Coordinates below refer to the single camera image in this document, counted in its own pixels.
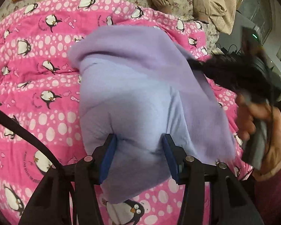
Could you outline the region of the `person's right hand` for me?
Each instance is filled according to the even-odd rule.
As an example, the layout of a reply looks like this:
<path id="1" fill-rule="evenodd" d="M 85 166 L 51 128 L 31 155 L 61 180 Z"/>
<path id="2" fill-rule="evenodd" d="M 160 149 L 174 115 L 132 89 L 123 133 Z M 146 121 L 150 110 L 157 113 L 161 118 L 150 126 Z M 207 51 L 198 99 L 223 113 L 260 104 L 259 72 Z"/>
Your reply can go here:
<path id="1" fill-rule="evenodd" d="M 265 181 L 281 170 L 281 112 L 269 104 L 246 103 L 241 94 L 235 100 L 237 110 L 236 124 L 238 137 L 245 143 L 256 132 L 254 119 L 265 121 L 270 131 L 268 144 L 265 146 L 265 156 L 261 168 L 254 170 L 252 175 L 257 181 Z"/>

